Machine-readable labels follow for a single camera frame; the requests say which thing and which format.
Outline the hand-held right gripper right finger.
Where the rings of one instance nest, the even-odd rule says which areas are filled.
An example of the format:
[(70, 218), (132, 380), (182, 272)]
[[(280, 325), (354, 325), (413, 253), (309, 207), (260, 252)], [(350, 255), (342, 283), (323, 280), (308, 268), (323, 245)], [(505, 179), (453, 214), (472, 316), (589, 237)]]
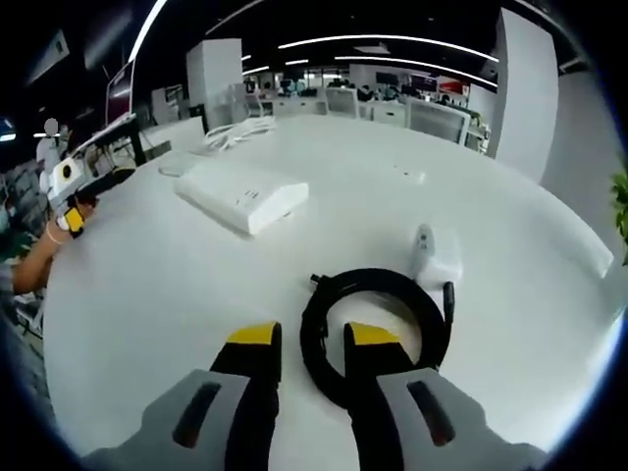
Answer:
[(539, 470), (545, 452), (492, 430), (479, 402), (432, 368), (414, 369), (399, 338), (345, 324), (347, 411), (363, 470)]

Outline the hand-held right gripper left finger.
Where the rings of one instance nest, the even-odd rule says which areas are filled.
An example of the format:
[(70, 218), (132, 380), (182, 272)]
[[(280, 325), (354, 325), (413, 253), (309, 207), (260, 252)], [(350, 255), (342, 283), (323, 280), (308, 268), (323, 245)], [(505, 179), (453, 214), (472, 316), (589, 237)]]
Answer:
[(279, 414), (282, 326), (233, 332), (207, 370), (151, 402), (137, 432), (84, 457), (86, 470), (266, 470)]

